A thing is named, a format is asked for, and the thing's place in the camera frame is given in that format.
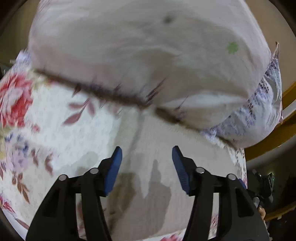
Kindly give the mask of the lavender print right pillow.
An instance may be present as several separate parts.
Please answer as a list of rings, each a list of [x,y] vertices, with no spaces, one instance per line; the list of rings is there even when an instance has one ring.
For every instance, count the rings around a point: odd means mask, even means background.
[[[220,137],[234,147],[245,149],[265,139],[282,117],[282,81],[279,65],[280,44],[275,50],[262,80],[246,104],[219,125],[204,130],[207,137]]]

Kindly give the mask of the pink floral left pillow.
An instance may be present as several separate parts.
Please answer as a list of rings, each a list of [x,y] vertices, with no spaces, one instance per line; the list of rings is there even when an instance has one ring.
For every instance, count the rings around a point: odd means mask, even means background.
[[[245,104],[271,59],[245,1],[40,1],[28,49],[38,70],[196,128]]]

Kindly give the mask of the beige cable-knit sweater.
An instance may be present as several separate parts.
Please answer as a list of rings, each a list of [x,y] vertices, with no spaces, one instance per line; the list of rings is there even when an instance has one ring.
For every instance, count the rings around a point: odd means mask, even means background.
[[[148,111],[124,109],[118,120],[114,143],[121,147],[123,160],[105,212],[113,240],[184,236],[194,198],[180,185],[172,160],[174,146],[211,174],[233,173],[247,180],[242,149],[207,139]]]

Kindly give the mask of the floral white bed quilt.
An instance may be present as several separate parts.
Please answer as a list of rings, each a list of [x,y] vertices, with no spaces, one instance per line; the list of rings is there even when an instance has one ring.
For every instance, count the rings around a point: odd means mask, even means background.
[[[131,108],[162,118],[51,80],[18,55],[1,80],[1,209],[22,240],[58,176],[80,176],[119,147],[120,112]]]

